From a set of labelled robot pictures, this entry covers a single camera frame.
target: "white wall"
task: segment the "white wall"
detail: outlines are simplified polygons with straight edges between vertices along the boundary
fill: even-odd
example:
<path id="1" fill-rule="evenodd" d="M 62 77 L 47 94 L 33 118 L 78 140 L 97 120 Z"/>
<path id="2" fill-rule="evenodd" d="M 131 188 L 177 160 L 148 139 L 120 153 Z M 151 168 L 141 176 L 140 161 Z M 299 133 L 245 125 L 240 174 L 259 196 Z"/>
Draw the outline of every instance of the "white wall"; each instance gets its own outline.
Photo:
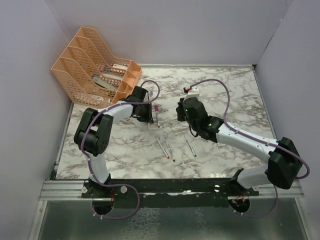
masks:
<path id="1" fill-rule="evenodd" d="M 0 239 L 27 239 L 69 99 L 51 74 L 68 44 L 44 0 L 0 2 Z"/>
<path id="2" fill-rule="evenodd" d="M 71 36 L 97 28 L 116 56 L 227 65 L 257 64 L 291 1 L 46 0 Z"/>
<path id="3" fill-rule="evenodd" d="M 301 180 L 320 235 L 320 1 L 293 0 L 256 72 L 278 138 L 291 138 L 310 165 Z"/>

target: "orange desk organizer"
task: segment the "orange desk organizer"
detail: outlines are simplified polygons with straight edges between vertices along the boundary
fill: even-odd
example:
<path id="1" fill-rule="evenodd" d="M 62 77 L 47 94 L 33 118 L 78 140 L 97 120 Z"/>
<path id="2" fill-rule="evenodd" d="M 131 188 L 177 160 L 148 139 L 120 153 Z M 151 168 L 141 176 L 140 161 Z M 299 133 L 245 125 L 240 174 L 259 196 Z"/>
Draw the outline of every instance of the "orange desk organizer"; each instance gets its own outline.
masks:
<path id="1" fill-rule="evenodd" d="M 113 67 L 114 64 L 127 69 Z M 115 57 L 98 31 L 85 26 L 79 29 L 51 70 L 73 103 L 98 109 L 130 95 L 142 74 L 141 67 L 133 60 Z M 116 90 L 97 85 L 93 77 L 99 77 Z"/>

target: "marker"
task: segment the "marker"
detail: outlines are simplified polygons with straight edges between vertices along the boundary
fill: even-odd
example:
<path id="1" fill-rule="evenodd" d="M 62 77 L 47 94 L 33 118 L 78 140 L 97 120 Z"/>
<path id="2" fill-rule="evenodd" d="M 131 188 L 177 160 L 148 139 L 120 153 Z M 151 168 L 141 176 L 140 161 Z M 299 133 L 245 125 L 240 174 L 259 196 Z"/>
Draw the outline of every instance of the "marker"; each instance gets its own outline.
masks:
<path id="1" fill-rule="evenodd" d="M 159 139 L 157 137 L 155 137 L 156 141 L 158 142 L 158 144 L 160 145 L 160 148 L 162 149 L 162 151 L 164 152 L 165 156 L 167 159 L 170 159 L 168 153 L 166 152 L 166 150 L 164 149 L 164 147 L 161 145 Z"/>
<path id="2" fill-rule="evenodd" d="M 172 160 L 175 162 L 175 161 L 176 161 L 176 159 L 175 159 L 175 157 L 174 157 L 174 153 L 172 152 L 172 149 L 171 149 L 171 147 L 170 147 L 170 145 L 169 145 L 169 143 L 168 143 L 167 139 L 166 139 L 166 138 L 164 138 L 164 140 L 165 140 L 165 142 L 166 142 L 166 145 L 168 146 L 168 149 L 169 149 L 170 155 L 171 155 L 171 157 L 172 157 Z"/>
<path id="3" fill-rule="evenodd" d="M 196 154 L 196 152 L 195 152 L 195 150 L 194 150 L 194 148 L 191 146 L 191 143 L 188 141 L 188 139 L 186 138 L 186 135 L 183 135 L 184 136 L 184 139 L 186 140 L 186 142 L 188 143 L 188 146 L 189 146 L 189 148 L 191 149 L 191 152 L 192 152 L 192 154 L 193 154 L 193 156 L 197 156 L 197 154 Z"/>
<path id="4" fill-rule="evenodd" d="M 158 105 L 155 105 L 154 107 L 155 107 L 156 122 L 157 122 L 157 124 L 158 124 L 158 128 L 160 128 L 159 114 L 158 114 L 158 111 L 159 111 Z"/>

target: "white marble tabletop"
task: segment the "white marble tabletop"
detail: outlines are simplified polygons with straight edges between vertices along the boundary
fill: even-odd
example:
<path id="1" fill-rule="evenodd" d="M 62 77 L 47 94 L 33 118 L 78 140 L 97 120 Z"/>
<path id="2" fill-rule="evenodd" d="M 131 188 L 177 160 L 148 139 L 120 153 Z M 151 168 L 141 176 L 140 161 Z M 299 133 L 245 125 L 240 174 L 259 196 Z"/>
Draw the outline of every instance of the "white marble tabletop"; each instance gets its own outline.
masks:
<path id="1" fill-rule="evenodd" d="M 231 96 L 227 120 L 233 125 L 254 134 L 273 138 L 268 117 L 260 96 L 254 73 L 250 68 L 144 68 L 139 85 L 145 80 L 155 80 L 161 87 L 159 107 L 161 128 L 154 124 L 124 119 L 112 126 L 109 145 L 105 152 L 106 165 L 112 178 L 224 178 L 231 177 L 239 168 L 252 168 L 262 163 L 237 148 L 194 138 L 186 122 L 177 121 L 176 107 L 183 98 L 183 87 L 200 80 L 216 78 L 228 87 Z M 153 90 L 152 83 L 144 88 Z M 198 85 L 199 100 L 209 115 L 222 118 L 227 94 L 216 82 Z M 74 105 L 71 114 L 56 179 L 86 179 L 89 169 L 84 155 L 74 143 L 74 134 L 86 106 Z M 197 157 L 189 149 L 184 135 L 193 146 Z M 160 138 L 167 149 L 169 141 L 176 161 L 167 159 L 158 143 Z"/>

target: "purple cable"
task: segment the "purple cable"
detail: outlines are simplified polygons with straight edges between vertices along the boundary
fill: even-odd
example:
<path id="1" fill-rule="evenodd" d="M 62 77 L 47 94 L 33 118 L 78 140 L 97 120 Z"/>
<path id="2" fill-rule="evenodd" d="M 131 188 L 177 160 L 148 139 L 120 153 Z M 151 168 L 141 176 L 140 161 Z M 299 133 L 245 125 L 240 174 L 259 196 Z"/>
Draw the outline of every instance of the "purple cable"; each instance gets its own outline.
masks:
<path id="1" fill-rule="evenodd" d="M 227 95 L 227 103 L 226 103 L 225 111 L 223 113 L 223 122 L 230 130 L 236 132 L 237 130 L 234 129 L 233 127 L 231 127 L 227 122 L 227 112 L 228 112 L 228 109 L 229 109 L 229 106 L 230 106 L 230 93 L 229 93 L 229 90 L 228 90 L 227 86 L 221 80 L 218 80 L 218 79 L 215 79 L 215 78 L 201 80 L 201 81 L 198 81 L 198 82 L 190 85 L 190 88 L 192 88 L 192 87 L 194 87 L 194 86 L 196 86 L 198 84 L 202 84 L 204 82 L 208 82 L 208 81 L 218 82 L 224 87 L 224 89 L 226 91 L 226 95 Z M 261 144 L 264 144 L 264 145 L 268 145 L 268 143 L 266 141 L 260 140 L 258 138 L 253 137 L 253 136 L 250 136 L 250 135 L 248 135 L 246 133 L 243 133 L 243 132 L 240 132 L 240 131 L 238 131 L 237 133 L 242 135 L 242 136 L 244 136 L 244 137 L 246 137 L 246 138 L 248 138 L 248 139 L 254 140 L 254 141 L 258 142 L 258 143 L 261 143 Z M 269 143 L 269 145 L 272 146 L 272 147 L 275 147 L 277 149 L 280 149 L 280 150 L 290 154 L 291 156 L 297 158 L 305 166 L 305 168 L 306 168 L 305 175 L 298 176 L 295 179 L 297 179 L 297 180 L 305 179 L 306 177 L 309 176 L 310 167 L 300 156 L 298 156 L 295 153 L 283 148 L 282 146 L 279 146 L 279 145 L 276 145 L 276 144 L 273 144 L 273 143 Z M 278 191 L 277 191 L 276 186 L 274 186 L 274 190 L 275 190 L 275 203 L 274 203 L 274 205 L 273 205 L 273 207 L 272 207 L 272 209 L 270 211 L 268 211 L 268 212 L 266 212 L 266 213 L 264 213 L 262 215 L 246 215 L 246 214 L 242 214 L 242 216 L 245 216 L 245 217 L 248 217 L 248 218 L 263 218 L 263 217 L 266 217 L 266 216 L 272 214 L 274 212 L 274 210 L 276 209 L 277 205 L 278 205 Z"/>
<path id="2" fill-rule="evenodd" d="M 227 122 L 227 112 L 228 112 L 229 105 L 230 105 L 230 93 L 229 93 L 229 90 L 228 90 L 227 86 L 226 86 L 221 80 L 214 79 L 214 78 L 201 80 L 201 81 L 196 82 L 195 84 L 190 85 L 190 88 L 192 88 L 192 87 L 194 87 L 194 86 L 196 86 L 196 85 L 198 85 L 198 84 L 201 84 L 201 83 L 204 83 L 204 82 L 208 82 L 208 81 L 218 82 L 218 83 L 220 83 L 220 84 L 224 87 L 224 89 L 225 89 L 225 91 L 226 91 L 226 95 L 227 95 L 227 103 L 226 103 L 225 111 L 224 111 L 224 113 L 223 113 L 223 122 L 224 122 L 224 124 L 225 124 L 230 130 L 236 132 L 237 130 L 234 129 L 233 127 L 231 127 L 231 126 L 228 124 L 228 122 Z M 260 140 L 260 139 L 258 139 L 258 138 L 255 138 L 255 137 L 253 137 L 253 136 L 250 136 L 250 135 L 248 135 L 248 134 L 246 134 L 246 133 L 243 133 L 243 132 L 241 132 L 241 131 L 238 131 L 237 133 L 240 134 L 240 135 L 242 135 L 242 136 L 244 136 L 244 137 L 246 137 L 246 138 L 248 138 L 248 139 L 254 140 L 254 141 L 258 142 L 258 143 L 261 143 L 261 144 L 264 144 L 264 145 L 268 145 L 268 143 L 267 143 L 266 141 Z M 306 177 L 309 176 L 309 174 L 310 174 L 310 167 L 309 167 L 309 165 L 306 163 L 306 161 L 304 161 L 300 156 L 298 156 L 297 154 L 293 153 L 292 151 L 289 151 L 289 150 L 285 149 L 285 148 L 282 147 L 282 146 L 279 146 L 279 145 L 276 145 L 276 144 L 273 144 L 273 143 L 269 143 L 269 145 L 272 146 L 272 147 L 275 147 L 275 148 L 277 148 L 277 149 L 280 149 L 280 150 L 286 152 L 287 154 L 290 154 L 291 156 L 297 158 L 297 159 L 305 166 L 305 168 L 306 168 L 306 173 L 305 173 L 305 175 L 303 175 L 303 176 L 297 176 L 295 179 L 305 179 Z"/>
<path id="3" fill-rule="evenodd" d="M 130 213 L 129 215 L 127 216 L 121 216 L 121 217 L 114 217 L 114 216 L 104 216 L 104 215 L 99 215 L 95 212 L 96 215 L 98 215 L 99 217 L 101 218 L 104 218 L 104 219 L 112 219 L 112 220 L 122 220 L 122 219 L 127 219 L 129 217 L 131 217 L 132 215 L 134 215 L 138 209 L 139 209 L 139 206 L 140 206 L 140 196 L 139 196 L 139 193 L 137 191 L 137 189 L 132 186 L 132 185 L 129 185 L 129 184 L 103 184 L 102 182 L 99 181 L 99 179 L 96 177 L 95 173 L 93 172 L 93 169 L 92 169 L 92 166 L 91 166 L 91 158 L 89 156 L 88 153 L 85 152 L 84 150 L 84 145 L 85 145 L 85 140 L 88 136 L 88 133 L 90 131 L 90 129 L 92 128 L 92 126 L 95 124 L 96 120 L 98 119 L 98 117 L 111 110 L 111 109 L 114 109 L 118 106 L 121 106 L 121 105 L 140 105 L 140 104 L 149 104 L 149 103 L 152 103 L 154 100 L 156 100 L 158 97 L 159 97 L 159 94 L 160 94 L 160 86 L 158 85 L 158 83 L 156 83 L 155 81 L 153 80 L 146 80 L 144 81 L 142 84 L 141 84 L 141 87 L 143 86 L 143 84 L 145 83 L 154 83 L 156 85 L 156 87 L 158 88 L 158 93 L 157 95 L 155 96 L 154 99 L 150 100 L 150 101 L 146 101 L 146 102 L 121 102 L 121 103 L 117 103 L 117 104 L 114 104 L 110 107 L 108 107 L 107 109 L 104 109 L 102 110 L 101 112 L 99 112 L 94 118 L 93 120 L 90 122 L 88 128 L 86 129 L 85 133 L 84 133 L 84 136 L 83 136 L 83 139 L 82 139 L 82 142 L 81 142 L 81 146 L 80 146 L 80 149 L 81 149 L 81 152 L 85 155 L 87 161 L 88 161 L 88 167 L 89 167 L 89 171 L 91 173 L 91 175 L 93 176 L 94 180 L 99 184 L 101 185 L 102 187 L 106 187 L 106 188 L 113 188 L 113 187 L 122 187 L 122 186 L 125 186 L 125 187 L 128 187 L 128 188 L 131 188 L 134 190 L 134 192 L 136 193 L 136 196 L 137 196 L 137 199 L 138 199 L 138 202 L 136 204 L 136 208 L 134 209 L 134 211 L 132 213 Z"/>

